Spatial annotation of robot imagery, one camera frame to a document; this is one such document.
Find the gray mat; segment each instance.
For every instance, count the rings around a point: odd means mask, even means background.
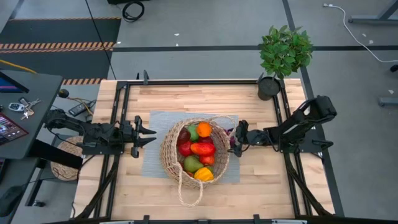
[[[149,129],[157,132],[156,140],[150,142],[145,146],[144,165],[142,166],[141,175],[144,177],[161,177],[169,178],[165,173],[162,164],[160,163],[160,144],[168,131],[175,125],[175,123],[189,118],[211,118],[216,114],[196,114],[183,112],[166,112],[166,111],[151,111]],[[238,123],[238,116],[231,116],[236,124]],[[220,118],[216,120],[217,124],[225,129],[233,128],[230,120]],[[223,183],[239,183],[240,182],[240,167],[239,159],[234,155],[229,155],[229,164],[226,172],[219,180]]]

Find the floor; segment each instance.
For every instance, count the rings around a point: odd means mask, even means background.
[[[328,0],[326,3],[341,6],[347,15],[372,15],[383,10],[389,1]],[[22,2],[17,18],[90,16],[81,0]],[[88,2],[94,17],[121,15],[119,8],[105,0]],[[303,26],[315,46],[357,45],[343,27],[341,11],[324,8],[324,2],[318,0],[287,2],[296,27]],[[0,2],[0,30],[17,3],[18,0]],[[129,48],[131,52],[113,53],[111,63],[117,79],[135,78],[144,69],[151,79],[256,78],[262,72],[257,50],[140,52],[136,47],[257,45],[270,26],[288,23],[280,0],[151,0],[144,5],[146,10],[141,20],[132,24],[122,21],[118,47]],[[365,44],[398,45],[397,26],[348,25]],[[398,59],[398,51],[375,51],[375,54],[382,60]],[[323,128],[326,138],[335,143],[330,156],[347,217],[398,220],[395,206],[398,109],[377,105],[379,96],[397,96],[398,73],[388,71],[391,65],[377,62],[363,50],[324,50],[313,53],[313,61],[307,68],[314,94],[329,96],[338,112]],[[302,78],[302,74],[291,77]],[[113,79],[111,72],[108,79]],[[95,99],[98,92],[98,85],[64,88],[71,96],[89,100]],[[54,105],[68,110],[74,104],[57,99]],[[64,130],[60,133],[73,134]],[[39,134],[39,139],[46,142],[52,138],[45,130]],[[23,223],[28,218],[31,223],[66,220],[74,193],[75,185],[46,182],[38,199],[46,201],[48,206],[21,205],[13,223]]]

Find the green leaves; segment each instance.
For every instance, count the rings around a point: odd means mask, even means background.
[[[284,50],[287,50],[289,48],[288,45],[280,45],[279,46],[279,52],[283,52]]]
[[[271,26],[271,27],[269,28],[268,35],[271,35],[271,32],[272,32],[273,29],[274,29],[274,26]]]
[[[283,79],[302,66],[308,66],[312,58],[312,44],[307,31],[298,33],[301,27],[290,31],[287,25],[279,30],[270,27],[268,35],[262,36],[259,45],[261,66],[268,75],[275,74]]]
[[[296,61],[293,57],[284,57],[284,60],[285,60],[285,62],[287,62],[287,63],[293,63],[293,62]]]
[[[304,66],[307,67],[310,64],[310,62],[311,62],[311,57],[307,56],[307,58],[305,58],[305,60],[304,60]]]
[[[296,53],[294,52],[294,50],[289,51],[289,56],[296,57]]]
[[[274,68],[278,69],[280,67],[280,59],[276,59],[274,62]]]
[[[286,28],[287,28],[287,25],[282,26],[280,28],[279,32],[285,32]]]

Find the butcher block tabletop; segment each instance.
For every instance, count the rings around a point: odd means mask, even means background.
[[[101,82],[93,123],[110,122],[116,84],[117,81]],[[293,112],[305,101],[302,84],[300,79],[285,79],[285,85]],[[116,120],[121,117],[123,96],[124,90],[120,94]],[[279,103],[285,119],[280,94]],[[134,121],[135,115],[139,115],[148,128],[151,110],[238,115],[239,120],[249,123],[249,129],[277,126],[273,101],[260,100],[256,85],[132,86],[126,120]],[[140,149],[139,158],[135,159],[127,153],[131,146],[126,145],[126,153],[120,159],[112,220],[142,220],[144,215],[150,215],[151,220],[253,219],[253,214],[261,218],[294,217],[284,157],[271,147],[250,147],[239,158],[240,183],[211,185],[203,191],[201,202],[189,208],[180,204],[178,185],[174,181],[141,176],[146,149]],[[321,159],[309,153],[302,153],[301,159],[308,188],[324,208],[333,213]],[[97,191],[102,163],[103,156],[98,155],[82,168],[75,195],[76,215]],[[297,185],[296,188],[300,210],[305,214],[301,191]],[[193,203],[198,194],[198,190],[182,190],[188,203]],[[101,215],[105,214],[107,200],[108,191],[103,197]]]

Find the white cable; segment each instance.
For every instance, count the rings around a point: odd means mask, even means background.
[[[346,27],[346,29],[348,30],[349,34],[351,34],[351,36],[353,37],[353,39],[354,39],[357,43],[359,43],[360,45],[362,45],[366,50],[368,50],[368,51],[373,55],[373,57],[376,58],[379,62],[382,62],[382,63],[398,62],[398,60],[391,60],[391,61],[383,61],[383,60],[380,60],[371,50],[368,49],[367,46],[365,46],[365,45],[362,44],[360,41],[358,41],[358,40],[355,38],[354,34],[350,31],[350,29],[349,29],[349,28],[347,27],[347,25],[346,25],[346,11],[344,11],[344,9],[342,9],[342,8],[340,8],[340,7],[338,7],[338,6],[334,6],[334,5],[332,5],[332,4],[324,4],[323,6],[324,6],[324,7],[334,7],[334,8],[337,8],[337,9],[340,9],[341,11],[343,11],[343,13],[344,13],[343,24],[344,24],[344,26]]]

